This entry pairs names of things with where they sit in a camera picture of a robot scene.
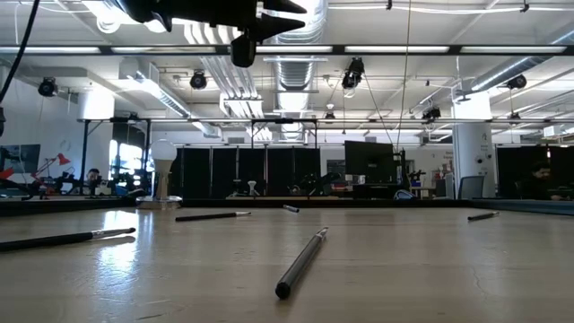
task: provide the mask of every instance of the chair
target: chair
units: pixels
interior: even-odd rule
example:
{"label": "chair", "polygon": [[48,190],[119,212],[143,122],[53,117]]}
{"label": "chair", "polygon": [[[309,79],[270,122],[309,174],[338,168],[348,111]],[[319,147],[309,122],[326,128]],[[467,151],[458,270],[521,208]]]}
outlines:
{"label": "chair", "polygon": [[484,176],[467,176],[460,179],[457,199],[483,197]]}

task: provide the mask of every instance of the fluorescent light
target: fluorescent light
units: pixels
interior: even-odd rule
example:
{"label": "fluorescent light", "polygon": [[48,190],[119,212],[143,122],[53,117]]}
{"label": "fluorescent light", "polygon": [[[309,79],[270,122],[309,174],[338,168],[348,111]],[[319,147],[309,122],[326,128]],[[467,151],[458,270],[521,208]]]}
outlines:
{"label": "fluorescent light", "polygon": [[[449,46],[409,46],[409,53],[446,53]],[[406,53],[406,46],[346,46],[346,53]]]}
{"label": "fluorescent light", "polygon": [[251,122],[251,119],[247,118],[226,118],[226,119],[211,119],[207,118],[202,120],[204,122],[213,122],[213,123],[246,123]]}
{"label": "fluorescent light", "polygon": [[263,57],[266,63],[312,63],[312,62],[328,62],[327,57]]}
{"label": "fluorescent light", "polygon": [[183,122],[188,122],[188,120],[187,119],[159,118],[159,119],[152,119],[152,122],[155,122],[155,123],[183,123]]}
{"label": "fluorescent light", "polygon": [[362,122],[369,122],[369,119],[365,118],[347,118],[347,119],[326,119],[321,118],[317,120],[318,122],[325,122],[325,123],[362,123]]}
{"label": "fluorescent light", "polygon": [[[1,47],[0,54],[16,54],[18,47]],[[100,49],[96,47],[33,47],[28,46],[26,54],[99,54]]]}
{"label": "fluorescent light", "polygon": [[[367,132],[367,129],[345,129],[344,131],[347,135],[364,135]],[[333,135],[342,135],[342,129],[326,129],[326,130],[319,130],[318,133],[321,134],[333,134]]]}
{"label": "fluorescent light", "polygon": [[257,53],[330,53],[332,46],[257,46]]}
{"label": "fluorescent light", "polygon": [[[401,135],[418,135],[422,132],[422,130],[419,129],[401,129]],[[398,129],[370,129],[370,133],[373,135],[380,135],[380,134],[386,134],[389,133],[390,135],[398,135]]]}
{"label": "fluorescent light", "polygon": [[463,46],[460,52],[476,54],[548,54],[561,53],[564,50],[566,50],[565,46]]}
{"label": "fluorescent light", "polygon": [[181,46],[181,47],[113,47],[117,54],[185,54],[185,53],[215,53],[215,47],[210,46]]}

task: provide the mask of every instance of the computer monitor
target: computer monitor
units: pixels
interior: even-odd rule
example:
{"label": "computer monitor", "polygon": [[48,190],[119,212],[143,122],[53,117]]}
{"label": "computer monitor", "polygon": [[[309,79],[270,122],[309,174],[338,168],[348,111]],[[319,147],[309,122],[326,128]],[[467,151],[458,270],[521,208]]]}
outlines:
{"label": "computer monitor", "polygon": [[345,173],[365,175],[366,183],[396,184],[392,144],[344,142]]}

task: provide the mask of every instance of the person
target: person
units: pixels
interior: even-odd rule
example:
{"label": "person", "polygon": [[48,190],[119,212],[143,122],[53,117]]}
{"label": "person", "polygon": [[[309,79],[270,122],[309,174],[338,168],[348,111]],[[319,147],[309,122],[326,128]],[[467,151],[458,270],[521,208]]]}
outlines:
{"label": "person", "polygon": [[560,201],[562,196],[551,195],[549,192],[550,164],[538,162],[531,169],[531,175],[520,183],[520,193],[523,199]]}

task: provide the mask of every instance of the pillar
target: pillar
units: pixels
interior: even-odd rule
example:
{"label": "pillar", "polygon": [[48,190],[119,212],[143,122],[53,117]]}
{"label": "pillar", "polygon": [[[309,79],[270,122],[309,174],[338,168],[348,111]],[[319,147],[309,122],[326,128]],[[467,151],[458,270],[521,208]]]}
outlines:
{"label": "pillar", "polygon": [[[488,93],[467,96],[467,101],[454,99],[452,115],[460,119],[490,119],[491,105]],[[491,124],[464,123],[453,126],[453,153],[455,157],[455,185],[458,192],[460,179],[484,176],[484,197],[495,197],[494,148]]]}
{"label": "pillar", "polygon": [[113,125],[110,123],[99,125],[97,120],[114,117],[114,96],[110,91],[103,89],[80,93],[78,106],[78,118],[94,120],[90,123],[90,131],[97,127],[88,136],[85,172],[95,168],[100,170],[100,175],[106,179],[109,175],[109,142],[112,139]]}

